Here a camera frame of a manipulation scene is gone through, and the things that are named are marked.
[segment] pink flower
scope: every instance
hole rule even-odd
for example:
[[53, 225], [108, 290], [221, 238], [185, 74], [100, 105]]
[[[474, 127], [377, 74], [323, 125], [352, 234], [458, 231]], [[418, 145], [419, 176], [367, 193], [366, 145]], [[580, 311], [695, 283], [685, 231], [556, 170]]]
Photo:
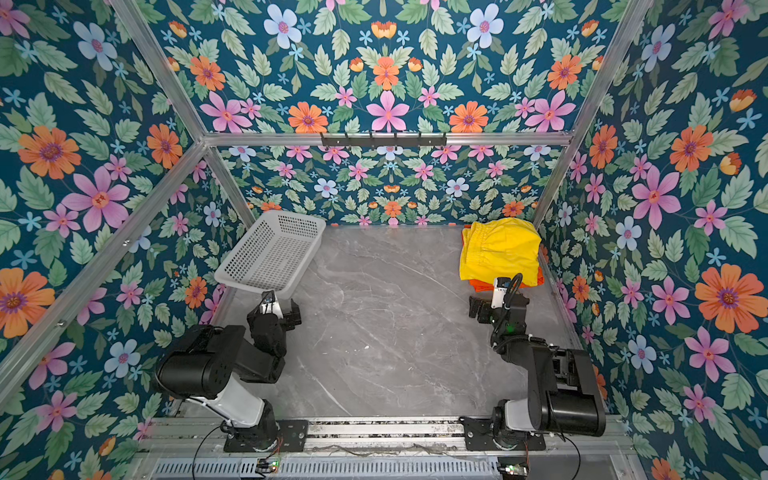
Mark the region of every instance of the pink flower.
[[525, 121], [525, 124], [529, 127], [538, 125], [536, 131], [549, 131], [549, 127], [552, 126], [552, 130], [562, 130], [565, 128], [565, 120], [560, 118], [562, 115], [570, 114], [575, 108], [576, 104], [565, 104], [565, 90], [560, 90], [552, 97], [552, 103], [549, 103], [544, 98], [537, 98], [535, 108], [538, 114], [531, 115], [531, 117]]
[[723, 0], [723, 11], [714, 13], [710, 17], [710, 25], [715, 26], [710, 32], [710, 40], [717, 37], [721, 32], [723, 32], [723, 37], [729, 36], [736, 21], [749, 12], [750, 7], [745, 5], [743, 0]]
[[568, 291], [565, 288], [560, 290], [560, 296], [563, 297], [563, 306], [565, 307], [565, 312], [568, 314], [568, 319], [571, 323], [576, 323], [576, 312], [574, 312], [574, 308], [576, 308], [576, 299], [568, 298]]
[[368, 178], [367, 171], [368, 168], [365, 168], [360, 164], [360, 161], [357, 161], [353, 167], [349, 168], [349, 178], [354, 178], [357, 181], [360, 181], [361, 178]]
[[477, 157], [477, 161], [483, 161], [486, 157], [493, 157], [493, 145], [470, 145], [470, 157]]
[[585, 229], [590, 235], [594, 235], [598, 230], [600, 230], [600, 224], [598, 223], [598, 220], [600, 220], [600, 217], [595, 216], [594, 212], [590, 212], [589, 217], [586, 218], [587, 225]]
[[221, 296], [224, 293], [224, 290], [227, 288], [224, 286], [223, 283], [219, 283], [216, 286], [216, 289], [214, 290], [214, 294], [211, 298], [205, 299], [205, 308], [208, 309], [203, 315], [200, 316], [200, 324], [201, 325], [209, 325], [210, 321], [214, 319], [214, 315], [216, 315], [216, 309], [219, 308], [219, 302], [221, 301]]
[[696, 220], [694, 227], [704, 228], [704, 233], [709, 236], [712, 234], [713, 228], [717, 228], [718, 230], [725, 228], [725, 222], [723, 222], [722, 217], [727, 213], [727, 208], [720, 207], [716, 209], [715, 200], [710, 200], [710, 202], [707, 204], [706, 210], [703, 208], [696, 209], [696, 215], [698, 215], [700, 218], [699, 220]]
[[134, 434], [134, 440], [141, 441], [145, 436], [149, 435], [149, 428], [152, 425], [152, 417], [144, 420], [143, 422], [139, 422], [138, 426], [136, 427], [136, 430], [138, 430]]
[[430, 178], [432, 175], [435, 174], [432, 171], [433, 167], [434, 167], [433, 165], [427, 165], [424, 162], [422, 162], [421, 165], [413, 169], [416, 172], [416, 178], [420, 180], [426, 180]]
[[632, 187], [632, 194], [635, 198], [642, 200], [635, 208], [635, 218], [643, 218], [645, 214], [650, 211], [648, 215], [648, 223], [656, 230], [661, 225], [661, 209], [663, 208], [668, 214], [673, 214], [680, 209], [680, 201], [673, 195], [666, 195], [677, 186], [677, 181], [680, 179], [680, 174], [672, 172], [667, 174], [664, 179], [659, 183], [659, 169], [651, 167], [648, 170], [647, 182], [648, 186], [635, 185]]
[[587, 174], [587, 154], [579, 154], [576, 153], [576, 157], [571, 161], [571, 164], [568, 165], [571, 170], [571, 180], [576, 180], [576, 183], [579, 183], [581, 181], [581, 175]]
[[251, 120], [253, 120], [254, 118], [261, 118], [261, 112], [259, 112], [259, 110], [261, 110], [261, 105], [254, 104], [253, 100], [251, 100], [250, 98], [245, 101], [240, 100], [240, 113], [248, 114], [248, 118], [250, 118]]
[[176, 215], [171, 215], [170, 218], [172, 218], [173, 222], [174, 222], [174, 224], [171, 225], [170, 228], [179, 237], [184, 235], [186, 232], [190, 231], [190, 228], [189, 228], [190, 219], [184, 218], [184, 214], [183, 213], [180, 212], [180, 213], [178, 213]]
[[49, 370], [52, 375], [64, 375], [67, 372], [67, 363], [64, 360], [60, 360], [60, 358], [69, 355], [72, 353], [72, 350], [74, 350], [73, 342], [62, 343], [51, 350], [48, 355], [40, 360], [37, 368], [32, 372], [32, 375], [29, 377], [29, 386], [33, 390], [40, 388], [40, 385], [48, 378]]
[[589, 325], [584, 327], [584, 332], [581, 334], [581, 338], [586, 340], [588, 345], [594, 342], [594, 332]]
[[703, 422], [704, 419], [707, 419], [710, 422], [715, 421], [715, 414], [712, 413], [712, 407], [717, 405], [717, 403], [711, 397], [704, 396], [704, 391], [701, 389], [701, 385], [694, 385], [693, 390], [691, 390], [690, 387], [685, 386], [683, 387], [683, 391], [688, 397], [683, 401], [683, 405], [685, 405], [685, 408], [694, 411], [694, 417], [696, 417], [696, 420], [699, 423]]
[[123, 283], [120, 285], [121, 294], [118, 295], [117, 301], [123, 303], [123, 308], [128, 310], [131, 308], [131, 304], [138, 305], [140, 300], [139, 296], [144, 292], [143, 288], [139, 288], [136, 282], [126, 285]]
[[67, 238], [69, 237], [69, 230], [80, 230], [80, 225], [74, 221], [78, 217], [78, 212], [67, 212], [64, 205], [59, 204], [55, 212], [48, 210], [43, 212], [43, 215], [51, 221], [45, 226], [49, 232], [58, 230], [62, 237]]
[[523, 97], [523, 101], [519, 104], [515, 104], [515, 109], [517, 110], [515, 116], [522, 116], [523, 118], [528, 118], [528, 114], [532, 114], [536, 111], [533, 100], [528, 100], [526, 97]]
[[288, 151], [286, 152], [286, 155], [288, 155], [288, 158], [295, 157], [296, 161], [298, 161], [300, 164], [304, 163], [305, 158], [312, 158], [309, 145], [294, 145], [286, 148], [288, 149]]
[[589, 183], [584, 186], [584, 190], [589, 192], [589, 195], [587, 195], [587, 203], [600, 203], [600, 196], [605, 193], [605, 185], [601, 185], [602, 183], [603, 174], [599, 174], [596, 177], [594, 174], [589, 176]]
[[187, 201], [187, 198], [184, 196], [184, 192], [188, 191], [189, 189], [190, 188], [185, 184], [179, 185], [176, 192], [170, 196], [170, 204], [175, 205], [176, 202], [184, 203]]
[[429, 87], [429, 90], [422, 88], [422, 96], [419, 97], [419, 101], [424, 102], [424, 108], [427, 108], [429, 105], [437, 105], [438, 98], [440, 98], [440, 94], [435, 91], [435, 87]]
[[206, 115], [216, 117], [216, 120], [214, 120], [214, 130], [225, 131], [229, 128], [230, 132], [239, 134], [242, 132], [240, 127], [250, 127], [253, 125], [253, 122], [242, 115], [238, 115], [240, 113], [240, 102], [238, 100], [229, 100], [225, 107], [224, 100], [213, 92], [208, 94], [208, 100], [213, 105], [202, 104], [200, 109]]
[[352, 103], [354, 101], [357, 101], [357, 97], [352, 94], [352, 88], [345, 89], [344, 87], [339, 87], [339, 91], [336, 92], [336, 99], [339, 100], [339, 106], [347, 106], [352, 107]]
[[286, 165], [285, 162], [280, 162], [280, 164], [277, 165], [277, 173], [280, 174], [281, 177], [285, 177], [288, 180], [293, 178], [293, 175], [296, 175], [296, 171], [293, 169], [293, 165]]
[[41, 405], [35, 409], [35, 413], [40, 416], [40, 423], [38, 423], [37, 431], [42, 432], [48, 426], [51, 426], [51, 430], [58, 432], [61, 430], [61, 426], [64, 425], [64, 419], [77, 414], [77, 407], [72, 407], [72, 403], [78, 399], [76, 392], [70, 393], [67, 397], [64, 397], [64, 393], [58, 390], [51, 397], [51, 405]]
[[645, 178], [648, 176], [647, 171], [651, 167], [652, 165], [648, 161], [648, 156], [644, 154], [640, 158], [634, 158], [634, 167], [630, 168], [629, 173], [634, 174], [634, 181], [638, 181], [641, 178], [645, 180]]
[[80, 313], [78, 313], [78, 323], [85, 325], [91, 318], [92, 313], [95, 313], [96, 315], [104, 313], [104, 304], [102, 302], [97, 302], [96, 300], [103, 299], [106, 294], [107, 289], [102, 286], [94, 291], [91, 301], [88, 302], [88, 305], [86, 305], [84, 309], [80, 310]]
[[504, 173], [504, 168], [505, 167], [502, 161], [498, 161], [495, 164], [491, 162], [488, 166], [488, 169], [486, 170], [486, 173], [490, 175], [491, 178], [500, 177]]
[[336, 6], [336, 4], [339, 5], [345, 5], [346, 0], [326, 0], [326, 8], [328, 8], [331, 12], [333, 12], [333, 8]]
[[134, 173], [133, 170], [125, 166], [125, 157], [117, 158], [114, 155], [109, 156], [109, 163], [104, 164], [104, 168], [112, 172], [110, 178], [112, 180], [120, 179], [121, 182], [128, 180], [126, 175]]
[[654, 302], [654, 312], [664, 312], [664, 317], [667, 319], [667, 323], [674, 324], [675, 313], [683, 318], [690, 318], [690, 312], [688, 307], [683, 305], [682, 302], [688, 298], [687, 288], [674, 289], [674, 281], [671, 277], [664, 279], [664, 288], [662, 289], [658, 285], [653, 285], [651, 291], [658, 298]]
[[205, 163], [205, 160], [201, 160], [197, 162], [197, 165], [195, 165], [194, 170], [192, 170], [192, 180], [194, 180], [194, 183], [199, 184], [200, 180], [205, 180], [208, 178], [208, 176], [205, 174], [205, 169], [208, 167], [208, 164]]
[[24, 38], [29, 38], [29, 32], [22, 23], [29, 23], [29, 15], [21, 10], [13, 9], [12, 0], [0, 0], [0, 33], [10, 35], [16, 33]]
[[128, 218], [128, 210], [117, 201], [125, 200], [131, 189], [125, 185], [115, 185], [110, 188], [109, 173], [106, 168], [96, 169], [93, 183], [82, 174], [74, 174], [74, 184], [85, 194], [69, 194], [64, 197], [61, 204], [65, 207], [82, 211], [88, 209], [83, 217], [85, 231], [93, 232], [101, 227], [101, 217], [110, 227], [118, 228]]
[[627, 278], [627, 286], [621, 287], [621, 292], [624, 294], [624, 303], [632, 304], [632, 308], [637, 308], [637, 301], [643, 300], [643, 294], [640, 293], [640, 282], [633, 282]]
[[725, 373], [736, 372], [730, 360], [720, 356], [721, 353], [728, 351], [728, 340], [716, 339], [710, 344], [710, 333], [702, 326], [699, 327], [697, 335], [699, 336], [698, 342], [692, 336], [685, 339], [685, 344], [688, 345], [688, 348], [697, 352], [690, 356], [690, 366], [700, 369], [702, 365], [706, 364], [704, 369], [707, 371], [707, 376], [713, 382], [720, 378], [720, 372], [717, 371], [718, 368]]
[[445, 165], [445, 162], [448, 160], [456, 160], [458, 158], [456, 152], [460, 149], [459, 145], [445, 145], [443, 148], [433, 151], [432, 158], [439, 158], [440, 164]]
[[393, 127], [395, 130], [405, 130], [406, 123], [400, 117], [407, 114], [410, 107], [406, 104], [395, 105], [395, 95], [389, 90], [382, 93], [381, 102], [381, 106], [371, 104], [366, 107], [368, 113], [379, 117], [371, 124], [371, 130], [379, 131], [384, 127], [387, 132], [391, 132]]
[[419, 0], [422, 5], [427, 5], [429, 3], [429, 6], [432, 7], [432, 10], [437, 10], [440, 7], [440, 0]]
[[338, 165], [341, 164], [342, 158], [349, 158], [349, 152], [344, 150], [344, 147], [320, 147], [321, 151], [324, 151], [323, 160], [330, 161]]

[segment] laundry basket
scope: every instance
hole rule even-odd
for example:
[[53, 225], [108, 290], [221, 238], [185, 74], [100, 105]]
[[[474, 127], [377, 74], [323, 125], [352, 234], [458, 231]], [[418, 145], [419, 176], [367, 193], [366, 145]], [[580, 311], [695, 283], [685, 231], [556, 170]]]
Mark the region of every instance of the laundry basket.
[[269, 210], [216, 269], [219, 283], [254, 293], [275, 290], [288, 299], [320, 246], [325, 220]]

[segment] folded clothes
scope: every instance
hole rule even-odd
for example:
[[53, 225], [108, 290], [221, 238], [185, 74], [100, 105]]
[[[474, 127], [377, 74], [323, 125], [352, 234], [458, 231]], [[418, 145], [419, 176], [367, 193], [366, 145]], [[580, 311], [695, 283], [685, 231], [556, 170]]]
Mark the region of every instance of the folded clothes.
[[462, 239], [464, 247], [459, 263], [462, 280], [493, 284], [500, 276], [522, 273], [525, 285], [540, 285], [538, 248], [541, 237], [532, 223], [517, 218], [475, 222], [462, 231]]

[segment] diagonal metal beam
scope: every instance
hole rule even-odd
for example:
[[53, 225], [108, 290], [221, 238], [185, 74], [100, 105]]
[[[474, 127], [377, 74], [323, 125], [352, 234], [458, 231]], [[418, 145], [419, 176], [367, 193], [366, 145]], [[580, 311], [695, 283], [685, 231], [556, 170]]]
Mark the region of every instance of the diagonal metal beam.
[[165, 96], [168, 97], [189, 131], [192, 140], [201, 140], [207, 133], [205, 125], [187, 96], [187, 92], [181, 86], [176, 73], [170, 69], [167, 55], [163, 53], [163, 48], [157, 42], [138, 5], [134, 0], [111, 0], [110, 3], [139, 49], [141, 57], [152, 70], [157, 84], [163, 89]]
[[589, 127], [592, 125], [594, 116], [598, 113], [598, 108], [608, 93], [608, 88], [611, 87], [611, 82], [614, 80], [616, 72], [624, 60], [624, 56], [626, 56], [629, 46], [637, 34], [637, 30], [643, 24], [645, 14], [653, 3], [654, 0], [629, 0], [627, 9], [624, 11], [624, 17], [619, 22], [618, 27], [616, 27], [616, 33], [605, 52], [603, 65], [595, 76], [587, 98], [584, 100], [576, 116], [574, 128], [571, 131], [573, 141], [560, 156], [557, 165], [555, 165], [552, 171], [552, 175], [549, 177], [547, 186], [541, 194], [538, 207], [536, 207], [536, 215], [533, 219], [535, 227], [538, 228], [541, 222], [544, 221], [547, 210], [549, 210], [549, 207], [551, 207], [558, 195], [560, 184], [568, 173], [568, 165], [571, 164], [578, 153], [578, 149], [581, 148], [584, 137], [587, 136], [587, 131], [589, 131]]
[[196, 142], [187, 149], [178, 163], [78, 273], [42, 318], [8, 352], [0, 363], [0, 411], [40, 363], [40, 359], [56, 345], [67, 326], [91, 301], [94, 290], [104, 283], [123, 255], [128, 252], [131, 243], [138, 240], [144, 228], [160, 213], [170, 196], [192, 173], [204, 152], [205, 146], [202, 142]]
[[[364, 141], [371, 137], [378, 143], [381, 140], [390, 141], [391, 145], [398, 145], [397, 139], [413, 141], [419, 134], [349, 134], [351, 139]], [[448, 145], [550, 145], [565, 146], [571, 143], [572, 135], [569, 132], [515, 132], [493, 134], [446, 134]], [[211, 147], [232, 147], [234, 145], [248, 145], [250, 147], [272, 145], [309, 145], [319, 147], [323, 145], [323, 138], [319, 134], [260, 134], [257, 132], [243, 132], [242, 134], [208, 134], [205, 141]]]
[[237, 186], [232, 172], [227, 168], [227, 164], [221, 157], [221, 153], [214, 147], [208, 147], [205, 154], [205, 160], [216, 176], [216, 179], [219, 181], [224, 195], [237, 212], [240, 220], [245, 225], [245, 229], [248, 230], [255, 221], [253, 213], [251, 213], [250, 208], [248, 208], [248, 203], [245, 201], [243, 191]]

